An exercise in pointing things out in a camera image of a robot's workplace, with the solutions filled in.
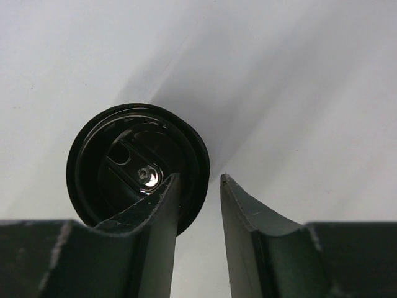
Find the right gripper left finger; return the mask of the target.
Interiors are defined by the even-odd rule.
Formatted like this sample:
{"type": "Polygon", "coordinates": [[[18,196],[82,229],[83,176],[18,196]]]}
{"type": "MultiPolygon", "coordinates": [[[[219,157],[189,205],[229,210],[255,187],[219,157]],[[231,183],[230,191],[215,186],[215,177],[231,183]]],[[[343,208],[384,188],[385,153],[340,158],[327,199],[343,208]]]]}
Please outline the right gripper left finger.
{"type": "Polygon", "coordinates": [[[87,227],[75,220],[1,221],[2,297],[168,297],[180,177],[87,227]]]}

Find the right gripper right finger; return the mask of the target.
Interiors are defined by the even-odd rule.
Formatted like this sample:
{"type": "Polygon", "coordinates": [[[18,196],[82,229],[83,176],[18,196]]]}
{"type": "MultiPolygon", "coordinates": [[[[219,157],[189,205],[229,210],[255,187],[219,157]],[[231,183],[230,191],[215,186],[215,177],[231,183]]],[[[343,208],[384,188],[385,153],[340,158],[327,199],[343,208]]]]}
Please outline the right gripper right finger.
{"type": "Polygon", "coordinates": [[[220,182],[233,297],[395,297],[395,222],[296,223],[220,182]]]}

